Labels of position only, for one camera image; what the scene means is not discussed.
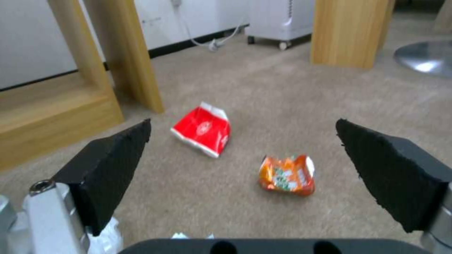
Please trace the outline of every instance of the white wall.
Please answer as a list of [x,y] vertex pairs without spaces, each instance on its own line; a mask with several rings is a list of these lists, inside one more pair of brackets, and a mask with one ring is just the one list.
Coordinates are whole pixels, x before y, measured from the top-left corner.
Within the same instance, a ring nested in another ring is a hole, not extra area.
[[[136,0],[136,6],[148,49],[188,39],[170,0]],[[248,0],[182,0],[179,12],[199,37],[237,26],[247,8]],[[0,0],[0,88],[74,69],[47,1]]]

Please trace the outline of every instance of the red snack wrapper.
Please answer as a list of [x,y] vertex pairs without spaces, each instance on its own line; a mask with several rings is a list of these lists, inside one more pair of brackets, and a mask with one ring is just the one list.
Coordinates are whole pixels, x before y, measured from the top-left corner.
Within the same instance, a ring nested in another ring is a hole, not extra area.
[[301,196],[314,193],[314,163],[306,155],[284,160],[266,156],[259,169],[259,183],[267,190]]
[[231,134],[231,125],[224,110],[205,102],[182,118],[171,132],[180,140],[218,158]]

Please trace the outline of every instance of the beige carpet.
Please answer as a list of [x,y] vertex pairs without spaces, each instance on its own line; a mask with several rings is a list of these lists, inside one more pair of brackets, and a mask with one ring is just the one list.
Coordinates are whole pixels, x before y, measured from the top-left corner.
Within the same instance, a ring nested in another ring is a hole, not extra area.
[[[309,63],[310,44],[285,52],[277,43],[243,35],[218,53],[190,48],[153,60],[166,106],[155,115],[123,103],[126,122],[152,118],[152,137],[115,216],[126,245],[175,232],[192,237],[391,238],[418,244],[379,207],[345,154],[339,118],[410,138],[452,166],[452,81],[397,65],[397,47],[432,38],[435,14],[396,14],[375,68],[364,71]],[[225,109],[232,136],[219,159],[181,143],[170,128],[209,102]],[[89,140],[1,174],[0,193],[19,208],[28,187],[57,172]],[[257,184],[267,155],[309,154],[316,192],[301,198]]]

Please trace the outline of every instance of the orange snack wrapper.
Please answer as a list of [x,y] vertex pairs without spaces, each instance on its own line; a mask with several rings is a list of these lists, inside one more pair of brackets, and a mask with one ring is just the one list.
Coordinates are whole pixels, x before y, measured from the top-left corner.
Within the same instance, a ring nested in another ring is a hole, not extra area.
[[266,190],[301,196],[314,193],[314,163],[306,155],[279,160],[265,156],[259,169],[259,183]]

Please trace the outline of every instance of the white cable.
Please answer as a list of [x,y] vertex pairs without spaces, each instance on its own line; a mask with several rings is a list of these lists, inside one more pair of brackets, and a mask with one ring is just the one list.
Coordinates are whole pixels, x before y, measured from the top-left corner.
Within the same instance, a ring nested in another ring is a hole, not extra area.
[[197,42],[197,41],[195,41],[193,39],[193,37],[192,37],[192,35],[190,33],[190,29],[188,28],[187,21],[185,20],[184,16],[180,12],[178,12],[178,13],[179,13],[180,19],[182,20],[182,23],[184,24],[185,30],[187,32],[187,35],[188,35],[188,37],[190,37],[190,41],[193,42],[193,44],[195,44],[197,46],[207,47],[212,52],[218,51],[218,49],[220,47],[225,45],[225,42],[227,40],[229,40],[230,38],[234,37],[237,34],[237,32],[239,31],[240,26],[242,26],[243,20],[245,19],[244,17],[241,19],[240,23],[237,25],[237,27],[235,28],[234,32],[230,36],[228,36],[227,38],[225,38],[225,39],[223,39],[221,41],[213,39],[211,42],[199,43],[199,42]]

